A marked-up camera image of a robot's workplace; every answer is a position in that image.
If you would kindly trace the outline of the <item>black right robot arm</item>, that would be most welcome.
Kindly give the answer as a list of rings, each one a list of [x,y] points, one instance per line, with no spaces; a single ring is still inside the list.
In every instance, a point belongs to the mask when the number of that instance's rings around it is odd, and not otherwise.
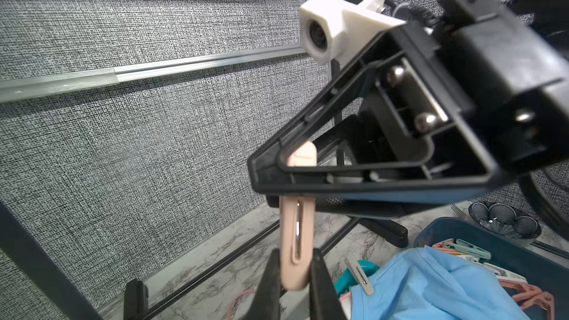
[[[308,0],[302,44],[333,78],[247,161],[285,206],[406,216],[515,183],[568,235],[568,0]]]

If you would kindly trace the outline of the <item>pink clothespin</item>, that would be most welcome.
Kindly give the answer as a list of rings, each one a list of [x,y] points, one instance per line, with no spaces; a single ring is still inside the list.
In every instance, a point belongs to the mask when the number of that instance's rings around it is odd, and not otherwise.
[[[285,290],[303,290],[309,280],[314,248],[316,200],[280,196],[280,281]]]

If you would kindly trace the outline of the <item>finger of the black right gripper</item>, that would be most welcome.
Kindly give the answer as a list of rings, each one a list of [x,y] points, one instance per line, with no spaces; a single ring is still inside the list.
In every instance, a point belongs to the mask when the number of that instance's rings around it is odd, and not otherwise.
[[[348,132],[350,129],[355,130],[357,125],[356,115],[350,115],[348,118],[321,135],[318,140],[328,139],[325,135],[335,133],[334,130],[339,127],[340,131],[336,133]],[[269,207],[279,209],[279,196],[266,194],[266,200]],[[366,201],[361,199],[342,199],[331,196],[319,197],[316,200],[316,211],[323,213],[332,213],[345,216],[357,216],[371,219],[390,219],[408,216],[422,211],[432,210],[445,205],[444,202],[438,203],[420,203],[420,202],[401,202],[401,201]]]
[[[486,193],[505,174],[462,115],[458,86],[418,24],[375,36],[363,51],[247,162],[268,196],[453,203]],[[354,101],[356,115],[321,135],[321,154],[345,149],[351,164],[290,167],[287,159]]]

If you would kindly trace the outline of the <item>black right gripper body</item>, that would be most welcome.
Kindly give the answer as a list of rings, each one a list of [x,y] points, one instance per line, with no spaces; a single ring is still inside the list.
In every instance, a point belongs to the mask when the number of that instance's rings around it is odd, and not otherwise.
[[[568,61],[496,0],[438,3],[442,58],[499,164],[523,173],[568,159]]]

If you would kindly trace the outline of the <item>dark teal clothespin tray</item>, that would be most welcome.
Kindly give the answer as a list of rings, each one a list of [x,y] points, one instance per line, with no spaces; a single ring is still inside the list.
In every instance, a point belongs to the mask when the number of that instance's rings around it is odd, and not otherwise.
[[[413,246],[431,246],[446,239],[463,239],[489,251],[492,255],[490,263],[526,277],[530,284],[554,296],[556,319],[568,318],[567,268],[476,225],[450,217],[431,222],[419,233]]]

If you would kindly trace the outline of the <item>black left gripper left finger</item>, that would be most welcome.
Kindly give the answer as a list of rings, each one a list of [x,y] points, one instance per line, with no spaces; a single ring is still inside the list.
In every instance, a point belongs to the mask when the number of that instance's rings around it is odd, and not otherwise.
[[[279,320],[280,319],[280,251],[271,252],[259,286],[253,297],[244,320]]]

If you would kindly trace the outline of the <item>pile of pastel clothespins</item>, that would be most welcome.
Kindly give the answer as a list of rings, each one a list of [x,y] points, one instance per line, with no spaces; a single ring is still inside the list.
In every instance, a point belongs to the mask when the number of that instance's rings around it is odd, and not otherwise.
[[[513,292],[511,298],[522,311],[539,308],[545,312],[546,319],[555,319],[554,295],[536,285],[529,284],[524,276],[490,263],[492,258],[490,251],[463,239],[446,239],[432,244],[431,247],[491,271],[505,290]]]

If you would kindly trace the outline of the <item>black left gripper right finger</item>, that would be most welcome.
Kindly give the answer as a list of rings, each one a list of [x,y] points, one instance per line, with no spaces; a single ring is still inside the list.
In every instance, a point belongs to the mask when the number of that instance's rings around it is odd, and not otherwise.
[[[346,320],[342,305],[333,286],[324,256],[314,248],[309,276],[310,319]]]

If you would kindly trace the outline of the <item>beige clothespin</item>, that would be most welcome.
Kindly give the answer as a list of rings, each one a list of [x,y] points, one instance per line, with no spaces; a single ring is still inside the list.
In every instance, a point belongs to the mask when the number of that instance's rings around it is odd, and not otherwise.
[[[348,267],[352,277],[357,281],[357,284],[361,286],[367,296],[372,296],[374,294],[374,288],[371,284],[366,270],[371,274],[375,273],[379,267],[373,262],[364,261],[360,262],[353,258],[345,258],[345,264]]]

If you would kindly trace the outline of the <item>dark flower-shaped bowl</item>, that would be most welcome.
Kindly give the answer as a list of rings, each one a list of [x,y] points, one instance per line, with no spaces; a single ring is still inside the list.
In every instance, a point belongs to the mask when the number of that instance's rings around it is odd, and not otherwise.
[[[519,247],[527,247],[542,234],[539,222],[508,204],[476,201],[468,207],[476,225]]]

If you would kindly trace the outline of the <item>light blue t-shirt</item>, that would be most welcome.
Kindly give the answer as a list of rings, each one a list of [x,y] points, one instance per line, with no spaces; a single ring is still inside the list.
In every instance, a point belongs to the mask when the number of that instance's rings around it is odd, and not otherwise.
[[[351,288],[352,319],[527,319],[488,269],[431,247],[395,255]]]

